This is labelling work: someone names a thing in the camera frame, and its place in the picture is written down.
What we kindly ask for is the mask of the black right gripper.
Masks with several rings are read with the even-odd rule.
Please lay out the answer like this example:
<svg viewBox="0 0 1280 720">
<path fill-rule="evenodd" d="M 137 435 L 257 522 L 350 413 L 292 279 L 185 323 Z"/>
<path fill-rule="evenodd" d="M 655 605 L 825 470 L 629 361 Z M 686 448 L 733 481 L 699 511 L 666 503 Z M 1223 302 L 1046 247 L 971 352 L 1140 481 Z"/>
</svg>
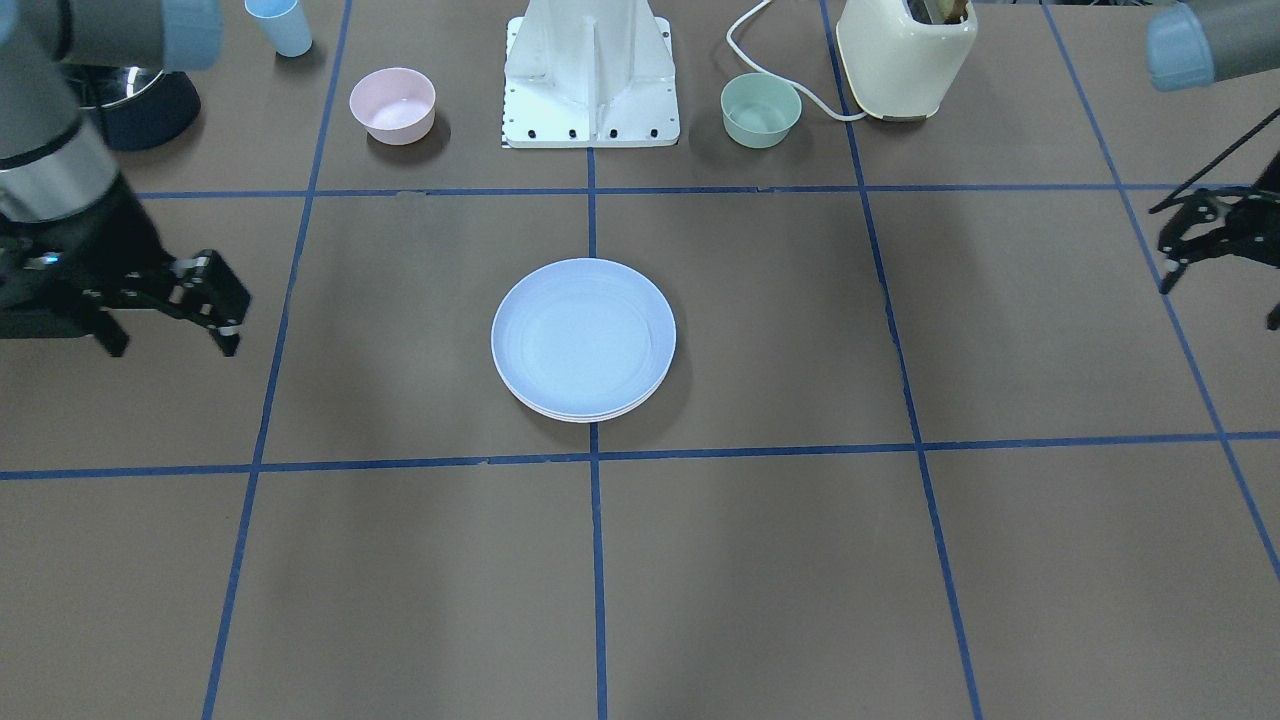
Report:
<svg viewBox="0 0 1280 720">
<path fill-rule="evenodd" d="M 3 218 L 1 337 L 93 337 L 110 357 L 131 342 L 115 310 L 161 313 L 206 331 L 224 357 L 241 346 L 251 293 L 216 251 L 168 252 L 124 178 L 50 222 Z"/>
</svg>

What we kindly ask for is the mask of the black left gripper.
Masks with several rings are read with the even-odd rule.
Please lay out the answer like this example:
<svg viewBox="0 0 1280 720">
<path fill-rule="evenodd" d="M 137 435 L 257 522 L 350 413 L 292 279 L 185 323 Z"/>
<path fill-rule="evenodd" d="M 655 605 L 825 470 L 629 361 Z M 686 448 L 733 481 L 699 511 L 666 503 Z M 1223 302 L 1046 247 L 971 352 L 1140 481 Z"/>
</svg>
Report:
<svg viewBox="0 0 1280 720">
<path fill-rule="evenodd" d="M 1158 292 L 1167 296 L 1187 269 L 1219 258 L 1242 258 L 1276 269 L 1279 266 L 1277 158 L 1251 184 L 1199 187 L 1198 181 L 1256 137 L 1247 132 L 1221 151 L 1192 178 L 1179 184 L 1148 213 L 1174 210 L 1161 227 L 1156 249 L 1164 255 Z M 1266 328 L 1280 329 L 1280 305 L 1266 316 Z"/>
</svg>

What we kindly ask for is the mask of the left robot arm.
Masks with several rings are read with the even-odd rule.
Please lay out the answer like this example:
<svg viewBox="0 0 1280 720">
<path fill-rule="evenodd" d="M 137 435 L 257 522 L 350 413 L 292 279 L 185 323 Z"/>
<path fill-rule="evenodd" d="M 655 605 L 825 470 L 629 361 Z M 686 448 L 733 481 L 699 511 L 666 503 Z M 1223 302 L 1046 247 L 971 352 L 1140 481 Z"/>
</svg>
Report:
<svg viewBox="0 0 1280 720">
<path fill-rule="evenodd" d="M 1275 70 L 1277 3 L 1179 1 L 1148 23 L 1146 60 L 1149 82 L 1160 92 Z M 1277 111 L 1271 111 L 1149 209 L 1174 211 L 1156 242 L 1165 265 L 1160 293 L 1170 293 L 1192 265 L 1219 258 L 1277 268 L 1279 159 L 1272 158 L 1251 184 L 1216 190 L 1198 184 L 1275 120 Z"/>
</svg>

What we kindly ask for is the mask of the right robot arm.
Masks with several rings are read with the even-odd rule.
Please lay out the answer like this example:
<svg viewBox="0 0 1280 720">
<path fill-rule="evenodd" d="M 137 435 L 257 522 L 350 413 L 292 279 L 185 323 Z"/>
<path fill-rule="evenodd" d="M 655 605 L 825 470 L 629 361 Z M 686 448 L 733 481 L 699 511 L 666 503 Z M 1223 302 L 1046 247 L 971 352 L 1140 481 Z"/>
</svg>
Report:
<svg viewBox="0 0 1280 720">
<path fill-rule="evenodd" d="M 204 70 L 219 58 L 216 1 L 3 4 L 3 338 L 93 337 L 109 355 L 129 336 L 118 310 L 205 329 L 236 355 L 251 296 L 225 259 L 170 255 L 67 64 Z"/>
</svg>

